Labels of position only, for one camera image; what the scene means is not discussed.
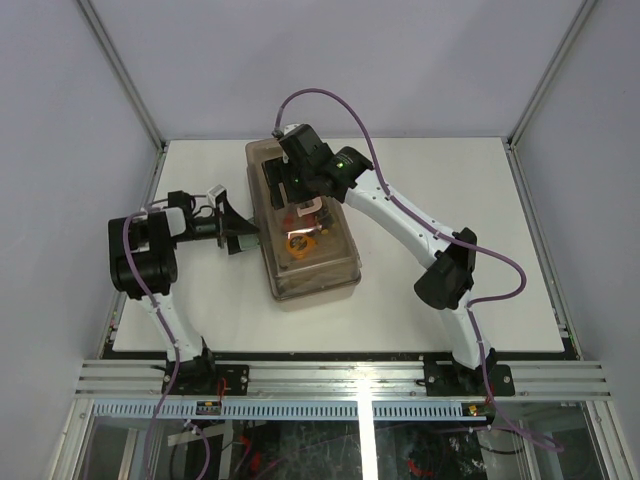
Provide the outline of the orange tape measure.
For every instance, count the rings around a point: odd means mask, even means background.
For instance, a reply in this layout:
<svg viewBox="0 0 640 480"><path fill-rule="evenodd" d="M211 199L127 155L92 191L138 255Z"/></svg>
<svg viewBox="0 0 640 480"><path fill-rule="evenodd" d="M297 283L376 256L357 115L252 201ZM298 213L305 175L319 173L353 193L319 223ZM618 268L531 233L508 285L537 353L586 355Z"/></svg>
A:
<svg viewBox="0 0 640 480"><path fill-rule="evenodd" d="M296 260L308 257L316 246L316 240L304 233L292 233L285 243L287 252Z"/></svg>

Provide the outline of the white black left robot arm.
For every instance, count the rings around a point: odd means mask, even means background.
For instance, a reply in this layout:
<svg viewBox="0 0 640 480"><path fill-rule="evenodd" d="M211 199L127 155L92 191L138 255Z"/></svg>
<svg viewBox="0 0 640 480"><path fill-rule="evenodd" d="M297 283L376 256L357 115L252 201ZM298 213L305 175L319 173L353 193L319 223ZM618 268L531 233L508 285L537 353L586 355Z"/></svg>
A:
<svg viewBox="0 0 640 480"><path fill-rule="evenodd" d="M174 304L171 287L178 280L177 246L214 240L234 255L242 251L243 240L256 239L258 233L253 221L233 209L222 186L196 195L171 191L140 212L108 222L109 272L115 289L156 322L168 363L192 362L184 382L197 394L217 387L219 371L203 361L209 354L204 338Z"/></svg>

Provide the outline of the red handle screwdriver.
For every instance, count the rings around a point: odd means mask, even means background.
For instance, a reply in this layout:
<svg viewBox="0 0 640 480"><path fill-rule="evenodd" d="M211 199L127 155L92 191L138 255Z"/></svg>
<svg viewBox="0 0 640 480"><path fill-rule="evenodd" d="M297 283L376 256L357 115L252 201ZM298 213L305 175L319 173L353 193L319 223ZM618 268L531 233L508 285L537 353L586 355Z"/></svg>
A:
<svg viewBox="0 0 640 480"><path fill-rule="evenodd" d="M284 216L281 226L285 231L295 230L300 223L300 218L296 214L287 214Z"/></svg>

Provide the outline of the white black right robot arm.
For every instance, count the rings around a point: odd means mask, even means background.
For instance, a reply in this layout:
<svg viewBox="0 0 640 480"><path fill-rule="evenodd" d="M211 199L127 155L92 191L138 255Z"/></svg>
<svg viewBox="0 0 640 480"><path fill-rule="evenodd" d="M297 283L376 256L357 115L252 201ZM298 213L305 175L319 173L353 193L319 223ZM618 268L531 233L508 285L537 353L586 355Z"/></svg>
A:
<svg viewBox="0 0 640 480"><path fill-rule="evenodd" d="M479 346L464 305L471 299L475 234L455 232L424 213L402 207L374 163L358 150L343 147L334 152L308 124L275 128L272 136L282 149L263 167L270 202L280 210L327 197L363 213L401 243L424 268L414 284L421 301L441 312L451 341L458 387L478 394L492 380L482 362L486 347Z"/></svg>

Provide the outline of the pink tool box handle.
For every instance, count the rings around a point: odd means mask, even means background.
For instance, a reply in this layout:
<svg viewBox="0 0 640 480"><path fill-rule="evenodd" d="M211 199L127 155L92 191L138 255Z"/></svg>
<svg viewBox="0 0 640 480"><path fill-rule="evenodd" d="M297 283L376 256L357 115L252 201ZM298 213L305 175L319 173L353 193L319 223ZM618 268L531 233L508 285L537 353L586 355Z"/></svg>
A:
<svg viewBox="0 0 640 480"><path fill-rule="evenodd" d="M296 205L296 213L302 218L306 215L314 214L323 208L323 201L320 196L315 197L309 201L302 202Z"/></svg>

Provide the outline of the green tool box latch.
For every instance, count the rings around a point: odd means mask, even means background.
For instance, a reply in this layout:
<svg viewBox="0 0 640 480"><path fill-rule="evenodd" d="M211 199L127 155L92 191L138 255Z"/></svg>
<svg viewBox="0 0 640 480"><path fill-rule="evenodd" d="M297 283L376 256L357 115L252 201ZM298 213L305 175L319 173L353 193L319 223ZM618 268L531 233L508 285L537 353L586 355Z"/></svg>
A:
<svg viewBox="0 0 640 480"><path fill-rule="evenodd" d="M260 248L260 239L257 234L239 235L236 237L240 252L251 251Z"/></svg>

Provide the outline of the small black yellow screwdriver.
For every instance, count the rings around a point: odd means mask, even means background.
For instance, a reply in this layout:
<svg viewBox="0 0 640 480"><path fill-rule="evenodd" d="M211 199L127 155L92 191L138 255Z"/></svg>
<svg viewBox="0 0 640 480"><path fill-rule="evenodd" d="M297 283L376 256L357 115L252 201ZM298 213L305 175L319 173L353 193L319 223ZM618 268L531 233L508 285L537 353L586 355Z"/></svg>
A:
<svg viewBox="0 0 640 480"><path fill-rule="evenodd" d="M334 225L334 217L331 213L318 214L316 224L321 235L327 235Z"/></svg>

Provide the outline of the translucent brown tool box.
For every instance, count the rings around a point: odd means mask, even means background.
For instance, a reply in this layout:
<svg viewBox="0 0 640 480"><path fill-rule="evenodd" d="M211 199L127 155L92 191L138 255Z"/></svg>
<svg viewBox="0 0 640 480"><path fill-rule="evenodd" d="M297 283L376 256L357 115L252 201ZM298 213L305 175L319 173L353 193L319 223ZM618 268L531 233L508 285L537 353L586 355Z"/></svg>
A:
<svg viewBox="0 0 640 480"><path fill-rule="evenodd" d="M283 160L274 139L245 146L254 220L278 307L292 312L349 298L361 280L361 262L339 202L316 197L275 209L264 167Z"/></svg>

